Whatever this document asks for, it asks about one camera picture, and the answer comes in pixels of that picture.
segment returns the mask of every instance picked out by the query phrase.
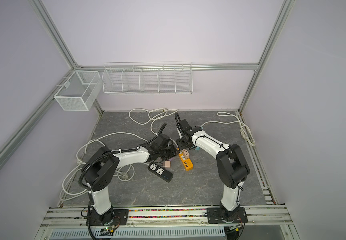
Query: white wall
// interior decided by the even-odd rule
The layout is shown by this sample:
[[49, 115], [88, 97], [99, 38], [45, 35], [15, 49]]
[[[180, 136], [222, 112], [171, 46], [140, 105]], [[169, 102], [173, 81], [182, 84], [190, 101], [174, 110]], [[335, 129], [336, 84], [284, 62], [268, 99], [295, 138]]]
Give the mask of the white wall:
[[98, 101], [105, 111], [133, 108], [236, 109], [252, 79], [252, 70], [193, 71], [192, 94], [108, 95]]
[[346, 1], [298, 0], [243, 112], [301, 239], [346, 239]]
[[[69, 70], [26, 0], [0, 0], [0, 147]], [[54, 103], [0, 171], [0, 239], [32, 240], [97, 113]]]
[[256, 63], [283, 0], [44, 0], [78, 64]]

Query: black power strip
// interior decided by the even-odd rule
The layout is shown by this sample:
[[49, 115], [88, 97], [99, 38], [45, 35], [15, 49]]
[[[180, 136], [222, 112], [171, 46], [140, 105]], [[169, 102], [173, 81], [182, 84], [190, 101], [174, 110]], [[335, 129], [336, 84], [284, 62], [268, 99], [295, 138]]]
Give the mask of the black power strip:
[[173, 178], [173, 174], [171, 172], [158, 166], [155, 163], [149, 164], [148, 169], [149, 169], [149, 171], [151, 171], [152, 173], [161, 177], [162, 179], [164, 179], [167, 182], [170, 182], [170, 180], [172, 180], [172, 178]]

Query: orange power strip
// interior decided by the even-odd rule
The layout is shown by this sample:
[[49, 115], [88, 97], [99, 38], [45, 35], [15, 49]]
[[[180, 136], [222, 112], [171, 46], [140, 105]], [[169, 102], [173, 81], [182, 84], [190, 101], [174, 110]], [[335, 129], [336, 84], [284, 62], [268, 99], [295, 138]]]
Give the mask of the orange power strip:
[[182, 164], [184, 165], [185, 170], [189, 171], [193, 169], [193, 163], [192, 161], [190, 161], [190, 158], [185, 159], [184, 155], [181, 152], [178, 155], [181, 158], [181, 161], [182, 161]]

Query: black mounting plate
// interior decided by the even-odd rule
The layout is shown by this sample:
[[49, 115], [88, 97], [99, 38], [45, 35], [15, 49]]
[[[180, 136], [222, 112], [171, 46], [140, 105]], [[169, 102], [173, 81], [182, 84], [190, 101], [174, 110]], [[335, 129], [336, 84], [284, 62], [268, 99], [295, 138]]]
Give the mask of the black mounting plate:
[[[128, 220], [129, 209], [114, 209], [113, 211], [113, 222], [110, 225], [118, 225], [118, 222], [120, 222], [120, 225], [126, 225], [126, 221]], [[90, 226], [102, 226], [99, 217], [100, 215], [98, 215], [96, 211], [92, 209], [89, 216]]]
[[[206, 209], [206, 216], [208, 218], [208, 223], [226, 223], [222, 220], [221, 208], [219, 207], [209, 207]], [[247, 223], [246, 211], [243, 207], [239, 207], [236, 212], [236, 217], [232, 222], [229, 223]]]

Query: wire basket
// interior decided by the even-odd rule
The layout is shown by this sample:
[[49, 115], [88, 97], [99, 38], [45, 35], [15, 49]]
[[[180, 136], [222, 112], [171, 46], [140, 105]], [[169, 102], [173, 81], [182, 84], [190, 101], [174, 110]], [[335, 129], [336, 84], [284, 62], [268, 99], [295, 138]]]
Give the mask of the wire basket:
[[99, 94], [102, 79], [98, 71], [74, 71], [56, 92], [55, 99], [65, 111], [89, 111]]
[[164, 94], [193, 91], [190, 63], [175, 65], [137, 65], [105, 63], [103, 91], [107, 94]]

